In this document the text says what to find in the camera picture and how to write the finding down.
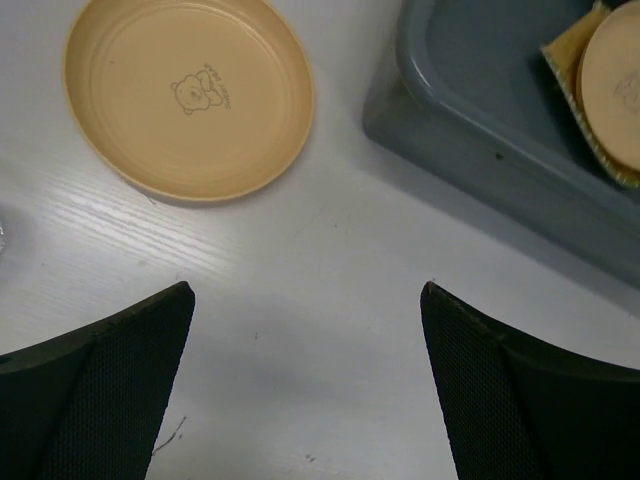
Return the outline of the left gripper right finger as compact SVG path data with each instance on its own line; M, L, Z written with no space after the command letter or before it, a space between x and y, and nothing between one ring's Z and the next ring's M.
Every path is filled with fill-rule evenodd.
M542 341L434 282L420 306L458 478L638 478L638 370Z

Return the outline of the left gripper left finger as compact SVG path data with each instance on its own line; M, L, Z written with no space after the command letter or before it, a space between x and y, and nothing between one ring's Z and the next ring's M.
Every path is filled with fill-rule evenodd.
M145 478L194 309L181 281L2 355L2 478Z

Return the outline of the woven bamboo tray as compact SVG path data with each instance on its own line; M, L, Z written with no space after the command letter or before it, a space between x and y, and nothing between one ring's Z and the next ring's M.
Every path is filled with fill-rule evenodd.
M600 144L588 124L581 90L581 68L587 45L596 29L613 8L595 1L591 10L571 27L544 45L540 51L562 91L572 115L600 166L618 185L626 189L639 189L639 172L614 160Z

